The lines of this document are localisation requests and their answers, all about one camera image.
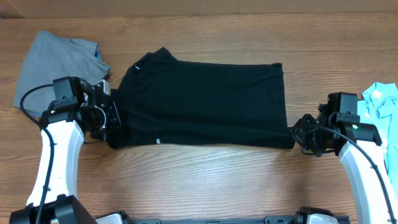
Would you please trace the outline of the black polo shirt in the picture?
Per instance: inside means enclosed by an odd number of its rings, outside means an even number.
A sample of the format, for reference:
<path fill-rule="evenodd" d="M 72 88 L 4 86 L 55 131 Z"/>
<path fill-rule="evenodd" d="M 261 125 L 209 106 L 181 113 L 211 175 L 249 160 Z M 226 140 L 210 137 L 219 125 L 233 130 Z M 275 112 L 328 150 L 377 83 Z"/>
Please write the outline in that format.
<path fill-rule="evenodd" d="M 112 148 L 237 144 L 291 149 L 280 63 L 185 62 L 167 49 L 131 65 L 111 97 L 121 126 Z"/>

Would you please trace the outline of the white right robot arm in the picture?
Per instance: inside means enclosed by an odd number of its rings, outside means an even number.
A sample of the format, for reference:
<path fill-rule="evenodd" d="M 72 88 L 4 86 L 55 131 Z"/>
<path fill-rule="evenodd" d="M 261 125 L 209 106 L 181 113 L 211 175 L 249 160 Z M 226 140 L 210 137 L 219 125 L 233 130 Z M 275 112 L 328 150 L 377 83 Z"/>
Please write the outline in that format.
<path fill-rule="evenodd" d="M 397 223 L 397 198 L 387 176 L 377 127 L 360 122 L 354 93 L 331 93 L 319 115 L 303 115 L 290 134 L 302 154 L 338 156 L 349 178 L 359 223 Z"/>

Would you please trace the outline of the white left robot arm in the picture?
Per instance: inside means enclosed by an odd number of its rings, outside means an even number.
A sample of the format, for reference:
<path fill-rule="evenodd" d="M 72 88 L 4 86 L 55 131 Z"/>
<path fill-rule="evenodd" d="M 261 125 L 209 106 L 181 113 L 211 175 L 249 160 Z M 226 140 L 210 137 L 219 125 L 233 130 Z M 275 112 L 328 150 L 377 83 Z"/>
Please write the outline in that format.
<path fill-rule="evenodd" d="M 50 87 L 55 100 L 34 123 L 40 128 L 42 153 L 34 188 L 22 210 L 12 212 L 10 223 L 129 224 L 124 211 L 94 218 L 78 200 L 77 171 L 85 133 L 105 141 L 121 125 L 106 80 L 90 84 L 83 78 L 64 77 Z"/>

